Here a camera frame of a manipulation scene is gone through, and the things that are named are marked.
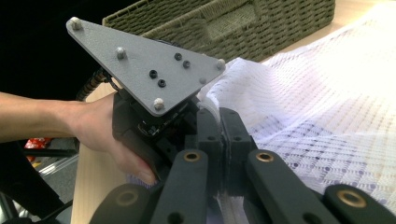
human arm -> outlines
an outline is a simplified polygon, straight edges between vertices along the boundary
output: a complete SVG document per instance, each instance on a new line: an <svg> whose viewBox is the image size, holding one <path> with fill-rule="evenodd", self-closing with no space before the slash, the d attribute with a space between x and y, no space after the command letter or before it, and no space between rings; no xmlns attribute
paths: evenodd
<svg viewBox="0 0 396 224"><path fill-rule="evenodd" d="M84 103L34 100L0 92L0 142L75 136L90 149L108 152L123 172L152 184L155 177L149 166L112 135L113 96Z"/></svg>

black background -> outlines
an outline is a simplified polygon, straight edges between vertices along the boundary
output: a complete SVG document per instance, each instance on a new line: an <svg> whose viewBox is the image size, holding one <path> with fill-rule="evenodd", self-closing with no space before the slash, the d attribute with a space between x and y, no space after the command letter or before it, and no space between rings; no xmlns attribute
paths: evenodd
<svg viewBox="0 0 396 224"><path fill-rule="evenodd" d="M2 0L0 91L40 99L75 99L99 65L67 33L66 22L76 16L101 24L103 17L134 2Z"/></svg>

finger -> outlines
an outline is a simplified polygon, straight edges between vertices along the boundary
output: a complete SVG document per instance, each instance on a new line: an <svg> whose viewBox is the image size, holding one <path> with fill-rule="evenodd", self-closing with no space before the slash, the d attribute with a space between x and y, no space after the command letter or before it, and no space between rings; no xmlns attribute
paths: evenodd
<svg viewBox="0 0 396 224"><path fill-rule="evenodd" d="M115 153L114 159L123 172L135 175L148 185L154 184L155 175L149 168L149 165L132 152L131 149L121 145Z"/></svg>

gray mounting bracket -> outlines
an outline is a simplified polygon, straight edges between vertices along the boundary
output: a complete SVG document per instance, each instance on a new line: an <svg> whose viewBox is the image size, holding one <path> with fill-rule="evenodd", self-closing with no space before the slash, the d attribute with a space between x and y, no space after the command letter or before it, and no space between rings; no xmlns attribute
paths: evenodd
<svg viewBox="0 0 396 224"><path fill-rule="evenodd" d="M198 92L224 60L72 18L68 33L154 117Z"/></svg>

screw hole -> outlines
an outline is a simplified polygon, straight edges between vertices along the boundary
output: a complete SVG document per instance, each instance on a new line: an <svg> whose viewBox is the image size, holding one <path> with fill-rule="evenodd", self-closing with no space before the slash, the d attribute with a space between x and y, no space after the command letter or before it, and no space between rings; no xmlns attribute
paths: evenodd
<svg viewBox="0 0 396 224"><path fill-rule="evenodd" d="M158 86L161 88L165 87L166 86L165 80L163 80L163 79L158 80Z"/></svg>
<svg viewBox="0 0 396 224"><path fill-rule="evenodd" d="M317 216L315 216L314 214L311 214L311 213L305 213L303 215L303 219L306 224L321 224L322 223L320 218L318 218Z"/></svg>
<svg viewBox="0 0 396 224"><path fill-rule="evenodd" d="M117 204L120 206L128 206L135 203L138 197L139 195L135 191L124 191L117 197Z"/></svg>
<svg viewBox="0 0 396 224"><path fill-rule="evenodd" d="M183 57L181 56L181 53L176 53L175 54L175 59L176 61L180 61Z"/></svg>
<svg viewBox="0 0 396 224"><path fill-rule="evenodd" d="M168 216L168 224L182 224L184 217L180 213L171 213Z"/></svg>
<svg viewBox="0 0 396 224"><path fill-rule="evenodd" d="M189 152L184 155L185 161L198 161L199 159L201 159L200 155L195 152Z"/></svg>
<svg viewBox="0 0 396 224"><path fill-rule="evenodd" d="M366 201L358 193L352 190L343 189L337 192L337 197L349 206L363 208L367 205Z"/></svg>
<svg viewBox="0 0 396 224"><path fill-rule="evenodd" d="M183 67L184 67L184 68L189 68L190 65L191 65L191 63L190 63L189 61L184 61L184 62L183 62Z"/></svg>
<svg viewBox="0 0 396 224"><path fill-rule="evenodd" d="M261 152L261 153L257 154L256 158L259 161L264 161L264 162L270 162L270 161L274 160L274 157L271 154L266 153L266 152Z"/></svg>
<svg viewBox="0 0 396 224"><path fill-rule="evenodd" d="M148 75L149 75L151 78L156 78L156 77L158 76L158 73L157 73L157 71L155 71L155 70L151 70L151 71L149 71Z"/></svg>

